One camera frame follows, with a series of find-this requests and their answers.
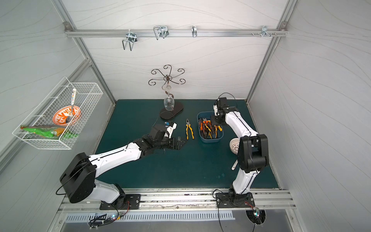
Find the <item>large yellow black pliers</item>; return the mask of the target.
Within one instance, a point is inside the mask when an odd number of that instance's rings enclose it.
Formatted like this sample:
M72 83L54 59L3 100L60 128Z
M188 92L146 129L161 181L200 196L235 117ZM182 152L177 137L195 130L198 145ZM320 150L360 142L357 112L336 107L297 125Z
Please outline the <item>large yellow black pliers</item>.
M195 137L194 137L194 133L193 133L193 129L191 127L190 121L189 121L189 119L186 119L186 139L187 140L189 139L188 131L190 131L191 137L192 137L192 139L194 139Z

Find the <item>orange black pliers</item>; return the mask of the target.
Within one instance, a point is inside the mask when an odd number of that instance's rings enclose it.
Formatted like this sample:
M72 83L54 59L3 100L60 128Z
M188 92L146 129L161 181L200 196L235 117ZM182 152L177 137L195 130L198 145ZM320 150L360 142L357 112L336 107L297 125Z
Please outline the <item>orange black pliers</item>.
M208 139L210 135L210 130L205 124L205 121L203 118L198 119L199 122L199 128L200 128L200 135L203 139Z

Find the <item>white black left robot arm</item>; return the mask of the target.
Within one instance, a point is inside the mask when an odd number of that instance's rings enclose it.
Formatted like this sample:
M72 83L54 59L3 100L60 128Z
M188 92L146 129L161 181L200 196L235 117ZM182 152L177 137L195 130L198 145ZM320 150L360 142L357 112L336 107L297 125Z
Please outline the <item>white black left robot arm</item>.
M180 150L185 141L172 137L175 128L175 125L155 125L149 134L120 148L91 156L84 152L77 154L60 177L69 202L99 200L122 208L128 201L123 189L118 184L108 184L97 178L117 166L145 158L156 149Z

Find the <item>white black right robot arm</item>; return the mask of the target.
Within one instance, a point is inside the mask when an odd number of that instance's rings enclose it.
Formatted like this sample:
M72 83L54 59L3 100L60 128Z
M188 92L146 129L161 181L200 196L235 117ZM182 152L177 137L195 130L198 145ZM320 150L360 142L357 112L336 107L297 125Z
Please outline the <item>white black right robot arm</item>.
M257 175L269 165L268 138L252 129L238 109L229 106L227 98L218 98L213 109L212 124L230 126L239 138L237 153L239 171L232 183L232 189L235 194L246 194Z

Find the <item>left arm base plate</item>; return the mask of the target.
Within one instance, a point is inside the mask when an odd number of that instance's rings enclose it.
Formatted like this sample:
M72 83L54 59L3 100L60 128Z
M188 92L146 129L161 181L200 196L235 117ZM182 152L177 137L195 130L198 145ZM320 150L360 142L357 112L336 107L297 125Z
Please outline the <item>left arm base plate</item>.
M141 194L127 194L119 197L113 203L101 201L99 210L137 210L140 208Z

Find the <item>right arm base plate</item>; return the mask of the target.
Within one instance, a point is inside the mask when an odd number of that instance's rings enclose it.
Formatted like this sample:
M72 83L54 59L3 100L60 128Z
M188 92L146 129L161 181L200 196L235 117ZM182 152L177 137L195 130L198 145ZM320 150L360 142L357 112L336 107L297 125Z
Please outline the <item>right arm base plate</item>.
M255 208L253 194L215 193L218 208Z

